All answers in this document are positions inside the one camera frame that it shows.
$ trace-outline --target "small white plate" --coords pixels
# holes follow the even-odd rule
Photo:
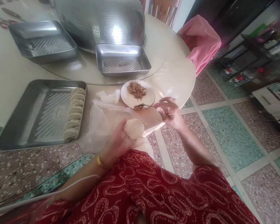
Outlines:
[[[139,83],[141,86],[143,86],[146,89],[146,95],[142,97],[142,99],[136,99],[134,95],[130,94],[128,92],[128,86],[131,82]],[[133,110],[145,110],[148,108],[148,106],[144,106],[143,109],[134,109],[134,106],[139,104],[146,104],[146,105],[152,105],[155,102],[155,91],[153,88],[147,84],[146,82],[140,81],[140,80],[131,80],[126,82],[122,88],[120,89],[120,97],[125,105],[132,108]]]

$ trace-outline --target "white cable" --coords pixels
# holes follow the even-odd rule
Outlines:
[[[21,201],[21,202],[14,203],[14,204],[11,204],[11,205],[8,205],[8,206],[5,206],[5,207],[1,207],[0,208],[0,214],[5,213],[5,212],[7,212],[9,210],[12,210],[14,208],[20,207],[22,205],[25,205],[25,204],[28,204],[28,203],[31,203],[31,202],[35,202],[35,201],[39,201],[41,199],[51,197],[51,196],[53,196],[55,194],[62,193],[64,191],[68,190],[69,188],[71,188],[72,186],[74,186],[75,184],[79,183],[80,181],[88,179],[88,178],[91,178],[91,177],[98,177],[98,178],[100,178],[100,176],[96,175],[96,174],[84,177],[84,178],[82,178],[80,180],[77,180],[75,183],[72,183],[71,185],[69,185],[68,187],[64,188],[63,190],[55,191],[55,192],[52,192],[52,193],[49,193],[49,194],[44,194],[44,195],[41,195],[41,196],[38,196],[38,197],[35,197],[35,198],[31,198],[31,199],[28,199],[28,200],[25,200],[25,201]]]

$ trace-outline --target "metal colander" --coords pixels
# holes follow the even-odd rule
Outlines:
[[[78,47],[145,45],[145,19],[138,0],[54,0],[62,26]]]

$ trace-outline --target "wooden chair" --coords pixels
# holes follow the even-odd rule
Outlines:
[[[173,27],[181,0],[153,0],[152,16]]]
[[[139,0],[142,5],[143,11],[145,11],[146,0]]]

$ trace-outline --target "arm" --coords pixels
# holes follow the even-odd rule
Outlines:
[[[199,165],[215,165],[218,163],[211,155],[209,150],[199,140],[188,125],[185,124],[181,116],[180,110],[172,97],[164,97],[159,103],[154,105],[154,108],[160,113],[163,121],[168,126],[172,127],[179,134],[183,147],[195,166]]]
[[[102,149],[99,153],[100,161],[104,167],[111,167],[113,163],[122,156],[126,151],[131,148],[134,140],[129,138],[125,131],[124,125],[127,120],[122,120],[117,128],[114,130],[111,139],[107,146]],[[83,166],[78,172],[76,172],[61,188],[60,190],[68,187],[77,180],[87,177],[90,175],[98,175],[100,177],[104,176],[109,169],[100,166],[97,162],[97,156],[93,157],[85,166]],[[85,179],[76,185],[72,186],[70,189],[66,190],[55,196],[54,200],[65,200],[65,201],[80,201],[86,195],[88,195],[94,186],[99,181],[99,178],[93,177]]]

